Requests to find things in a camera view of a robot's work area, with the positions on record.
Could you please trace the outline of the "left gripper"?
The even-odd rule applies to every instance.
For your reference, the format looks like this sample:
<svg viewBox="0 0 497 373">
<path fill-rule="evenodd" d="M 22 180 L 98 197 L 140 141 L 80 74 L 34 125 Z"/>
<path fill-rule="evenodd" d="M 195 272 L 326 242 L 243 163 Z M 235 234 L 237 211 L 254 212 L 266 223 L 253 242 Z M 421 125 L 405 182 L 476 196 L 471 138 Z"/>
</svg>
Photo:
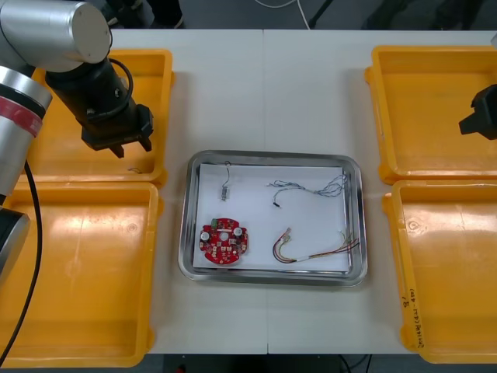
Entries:
<svg viewBox="0 0 497 373">
<path fill-rule="evenodd" d="M 87 109 L 81 122 L 82 140 L 95 151 L 109 149 L 118 159 L 124 157 L 123 146 L 135 142 L 150 152 L 153 122 L 151 110 L 142 104 L 129 103 L 113 115 Z"/>
</svg>

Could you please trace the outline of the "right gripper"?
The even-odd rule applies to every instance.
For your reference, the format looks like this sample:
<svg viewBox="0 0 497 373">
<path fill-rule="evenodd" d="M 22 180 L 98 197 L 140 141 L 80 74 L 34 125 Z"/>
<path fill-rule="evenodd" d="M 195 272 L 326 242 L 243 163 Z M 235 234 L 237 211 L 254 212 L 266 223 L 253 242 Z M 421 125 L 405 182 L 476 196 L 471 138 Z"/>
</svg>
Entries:
<svg viewBox="0 0 497 373">
<path fill-rule="evenodd" d="M 496 139 L 496 85 L 478 92 L 472 107 L 474 112 L 459 123 L 461 134 L 479 133 L 487 139 Z"/>
</svg>

